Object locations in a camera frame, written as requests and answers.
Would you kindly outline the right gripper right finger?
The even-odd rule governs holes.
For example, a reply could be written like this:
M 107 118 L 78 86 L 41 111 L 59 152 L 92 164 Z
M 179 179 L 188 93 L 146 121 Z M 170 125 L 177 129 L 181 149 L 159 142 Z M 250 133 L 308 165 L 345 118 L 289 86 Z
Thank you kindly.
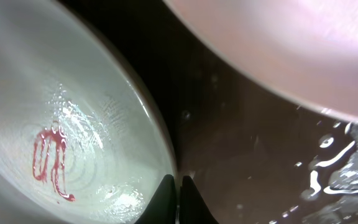
M 180 188 L 180 224 L 218 224 L 188 175 Z

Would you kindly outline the white plate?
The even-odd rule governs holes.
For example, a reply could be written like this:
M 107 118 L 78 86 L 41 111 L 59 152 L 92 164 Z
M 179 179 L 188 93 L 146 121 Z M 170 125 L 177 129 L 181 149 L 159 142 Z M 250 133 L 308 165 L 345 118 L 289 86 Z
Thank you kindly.
M 358 124 L 358 0 L 169 0 L 167 6 L 254 82 Z

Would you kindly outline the pale green plate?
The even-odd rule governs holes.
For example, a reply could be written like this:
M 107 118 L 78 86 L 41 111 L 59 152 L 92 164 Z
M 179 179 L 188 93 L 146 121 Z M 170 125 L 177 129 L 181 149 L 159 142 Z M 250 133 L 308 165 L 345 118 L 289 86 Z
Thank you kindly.
M 57 1 L 0 1 L 0 223 L 135 223 L 167 130 L 120 53 Z

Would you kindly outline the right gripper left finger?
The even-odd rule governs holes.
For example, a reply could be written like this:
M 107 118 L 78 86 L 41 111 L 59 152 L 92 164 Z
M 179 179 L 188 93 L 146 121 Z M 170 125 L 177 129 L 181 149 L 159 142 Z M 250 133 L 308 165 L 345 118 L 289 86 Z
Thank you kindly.
M 175 224 L 176 209 L 175 179 L 167 174 L 135 224 Z

